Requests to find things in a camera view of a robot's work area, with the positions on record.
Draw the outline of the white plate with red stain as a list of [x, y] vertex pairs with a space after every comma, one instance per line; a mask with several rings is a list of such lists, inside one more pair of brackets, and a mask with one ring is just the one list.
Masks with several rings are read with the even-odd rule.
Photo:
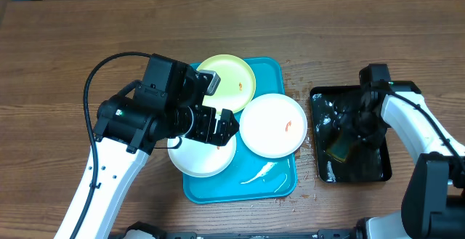
[[240, 136], [246, 147], [265, 158], [294, 153], [307, 135], [302, 107], [284, 94], [264, 94], [253, 99], [240, 116]]

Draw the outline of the green yellow sponge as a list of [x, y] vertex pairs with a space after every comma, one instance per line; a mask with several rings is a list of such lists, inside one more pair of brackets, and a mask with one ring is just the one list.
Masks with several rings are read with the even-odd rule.
[[347, 130], [339, 130], [330, 136], [326, 152], [338, 162], [344, 163], [357, 144], [356, 136]]

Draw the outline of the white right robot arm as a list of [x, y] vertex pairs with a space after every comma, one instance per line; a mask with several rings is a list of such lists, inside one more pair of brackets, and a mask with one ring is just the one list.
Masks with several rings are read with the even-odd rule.
[[463, 238], [464, 196], [448, 188], [464, 189], [464, 145], [435, 118], [417, 85], [393, 81], [387, 65], [368, 65], [359, 80], [334, 100], [338, 136], [327, 151], [343, 161], [355, 144], [380, 147], [393, 129], [415, 164], [400, 211], [361, 220], [361, 236]]

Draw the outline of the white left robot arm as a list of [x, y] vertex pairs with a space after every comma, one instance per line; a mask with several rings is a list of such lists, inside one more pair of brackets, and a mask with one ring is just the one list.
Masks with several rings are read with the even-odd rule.
[[[91, 122], [89, 90], [105, 64], [120, 57], [146, 57], [141, 80], [134, 80], [101, 103]], [[56, 238], [107, 238], [135, 177], [156, 143], [184, 139], [225, 146], [239, 130], [231, 110], [218, 113], [203, 105], [221, 82], [212, 70], [159, 54], [122, 52], [105, 58], [84, 84], [83, 109], [90, 141], [89, 159]]]

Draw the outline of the yellow-green plate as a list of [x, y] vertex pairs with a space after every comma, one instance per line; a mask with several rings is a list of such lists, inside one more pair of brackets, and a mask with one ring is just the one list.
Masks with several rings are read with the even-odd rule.
[[256, 77], [250, 65], [230, 54], [218, 54], [204, 60], [197, 70], [212, 70], [221, 81], [213, 96], [205, 96], [203, 106], [220, 114], [223, 109], [238, 113], [250, 103], [256, 91]]

